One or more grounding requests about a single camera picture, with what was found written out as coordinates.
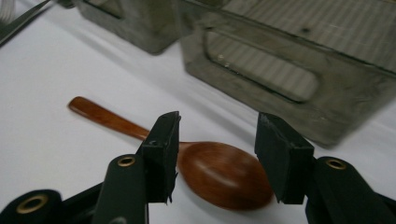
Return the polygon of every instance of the spoon handle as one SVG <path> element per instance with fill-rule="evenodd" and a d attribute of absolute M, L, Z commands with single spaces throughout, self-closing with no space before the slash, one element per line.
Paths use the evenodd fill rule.
<path fill-rule="evenodd" d="M 72 111 L 81 116 L 114 131 L 127 134 L 140 140 L 145 140 L 149 135 L 148 130 L 104 109 L 84 97 L 75 97 L 68 106 Z"/>

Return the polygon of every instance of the wooden spoon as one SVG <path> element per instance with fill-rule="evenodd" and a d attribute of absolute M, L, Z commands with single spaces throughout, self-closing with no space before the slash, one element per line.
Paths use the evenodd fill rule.
<path fill-rule="evenodd" d="M 107 128 L 144 140 L 149 131 L 101 106 L 76 97 L 69 108 Z M 177 167 L 198 196 L 230 210 L 254 210 L 271 202 L 273 191 L 259 161 L 216 142 L 180 142 Z"/>

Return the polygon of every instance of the transparent box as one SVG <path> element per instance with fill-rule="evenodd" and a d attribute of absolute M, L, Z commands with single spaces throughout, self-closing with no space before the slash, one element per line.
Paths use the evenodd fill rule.
<path fill-rule="evenodd" d="M 73 0 L 87 20 L 150 54 L 178 39 L 172 0 Z"/>
<path fill-rule="evenodd" d="M 396 93 L 396 4 L 176 0 L 187 72 L 337 145 Z"/>

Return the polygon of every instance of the brass grommet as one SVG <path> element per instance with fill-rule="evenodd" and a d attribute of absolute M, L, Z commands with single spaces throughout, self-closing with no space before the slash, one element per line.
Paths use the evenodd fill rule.
<path fill-rule="evenodd" d="M 135 162 L 134 157 L 127 156 L 118 160 L 117 164 L 122 167 L 131 166 Z"/>
<path fill-rule="evenodd" d="M 328 159 L 326 164 L 336 170 L 345 170 L 347 168 L 345 163 L 336 159 Z"/>
<path fill-rule="evenodd" d="M 48 200 L 49 197 L 46 194 L 37 194 L 35 196 L 32 196 L 18 205 L 17 213 L 32 213 L 44 206 L 44 204 L 46 204 Z"/>

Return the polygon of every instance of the white surface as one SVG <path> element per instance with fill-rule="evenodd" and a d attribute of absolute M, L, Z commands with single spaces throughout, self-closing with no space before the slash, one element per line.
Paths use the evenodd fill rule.
<path fill-rule="evenodd" d="M 178 43 L 151 56 L 76 8 L 53 5 L 0 48 L 0 209 L 33 189 L 56 189 L 67 199 L 102 182 L 112 159 L 137 150 L 139 141 L 72 113 L 66 106 L 78 95 L 148 129 L 178 110 L 180 140 L 253 154 L 258 112 L 188 75 Z M 389 105 L 339 147 L 316 147 L 315 156 L 349 161 L 375 191 L 396 199 L 394 112 Z M 181 175 L 173 199 L 149 206 L 150 223 L 306 223 L 303 205 L 275 200 L 254 212 L 222 210 L 194 195 Z"/>

